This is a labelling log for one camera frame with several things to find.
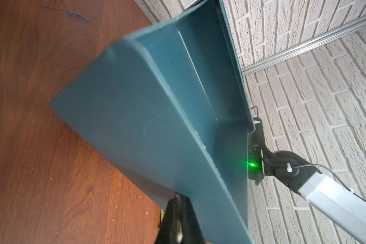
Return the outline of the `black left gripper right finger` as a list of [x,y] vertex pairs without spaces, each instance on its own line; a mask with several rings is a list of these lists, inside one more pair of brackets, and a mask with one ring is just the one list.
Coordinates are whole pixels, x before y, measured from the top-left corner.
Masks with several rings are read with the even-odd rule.
[[200,229],[191,200],[182,198],[182,244],[206,244]]

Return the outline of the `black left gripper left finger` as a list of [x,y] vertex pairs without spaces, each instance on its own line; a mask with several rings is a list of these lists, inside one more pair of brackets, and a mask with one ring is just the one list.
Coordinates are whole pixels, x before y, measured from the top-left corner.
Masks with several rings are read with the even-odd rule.
[[183,242],[182,197],[169,200],[155,244],[181,244]]

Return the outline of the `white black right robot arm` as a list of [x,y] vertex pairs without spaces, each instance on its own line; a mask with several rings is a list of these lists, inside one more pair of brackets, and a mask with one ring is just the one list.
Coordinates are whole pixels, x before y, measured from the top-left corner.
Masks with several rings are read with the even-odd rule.
[[291,151],[270,150],[263,120],[256,115],[253,123],[254,132],[248,140],[248,179],[259,186],[265,178],[274,177],[357,242],[366,244],[366,200],[329,167],[312,164]]

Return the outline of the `teal pulled-out drawer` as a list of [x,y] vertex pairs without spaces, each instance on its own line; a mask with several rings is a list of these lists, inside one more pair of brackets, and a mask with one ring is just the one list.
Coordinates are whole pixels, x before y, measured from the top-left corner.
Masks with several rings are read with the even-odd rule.
[[255,127],[222,1],[115,41],[51,107],[160,208],[189,197],[206,241],[253,242]]

